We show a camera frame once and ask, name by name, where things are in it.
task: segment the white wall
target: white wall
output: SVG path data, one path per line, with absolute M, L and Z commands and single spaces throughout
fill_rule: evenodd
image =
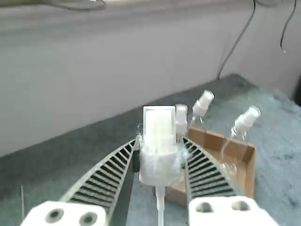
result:
M 0 9 L 0 155 L 214 80 L 253 8 L 220 1 L 152 12 Z M 256 13 L 223 75 L 291 95 L 301 71 L 299 15 L 288 53 L 275 44 L 288 6 Z

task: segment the gray carpet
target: gray carpet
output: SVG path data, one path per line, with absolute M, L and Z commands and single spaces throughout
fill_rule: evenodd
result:
M 151 104 L 183 103 L 191 109 L 204 89 L 216 96 L 206 119 L 209 130 L 225 133 L 249 105 L 261 109 L 262 117 L 250 132 L 257 149 L 256 200 L 280 225 L 300 225 L 301 108 L 280 93 L 271 94 L 237 75 Z M 141 121 L 140 107 L 0 158 L 0 225 L 21 223 L 21 184 L 26 213 L 46 200 L 58 200 L 100 159 L 132 139 Z M 151 188 L 135 177 L 127 225 L 156 225 L 155 202 Z M 166 225 L 186 226 L 188 222 L 186 209 L 173 203 L 166 205 L 165 218 Z

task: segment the clear bottle cap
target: clear bottle cap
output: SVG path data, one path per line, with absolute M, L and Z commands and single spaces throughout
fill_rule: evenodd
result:
M 176 144 L 174 106 L 143 107 L 143 141 L 149 152 L 164 154 Z

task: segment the plastic bottle neck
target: plastic bottle neck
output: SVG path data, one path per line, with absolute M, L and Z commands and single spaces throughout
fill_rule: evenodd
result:
M 235 126 L 233 126 L 231 128 L 231 137 L 238 139 L 238 140 L 242 140 L 245 141 L 246 137 L 247 137 L 248 133 L 246 130 L 241 131 L 241 130 L 237 130 Z

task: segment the mounting hole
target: mounting hole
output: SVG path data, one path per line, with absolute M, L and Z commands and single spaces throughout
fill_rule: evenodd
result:
M 97 220 L 97 214 L 93 212 L 85 213 L 81 218 L 79 219 L 79 224 L 81 226 L 92 226 L 95 224 Z
M 53 224 L 58 222 L 60 219 L 62 219 L 63 215 L 64 215 L 63 209 L 54 209 L 47 214 L 45 220 L 47 223 Z
M 209 203 L 203 202 L 197 205 L 196 211 L 199 213 L 212 213 L 213 209 Z
M 235 202 L 231 205 L 233 210 L 238 210 L 238 211 L 249 211 L 251 208 L 248 203 L 245 201 L 238 201 Z

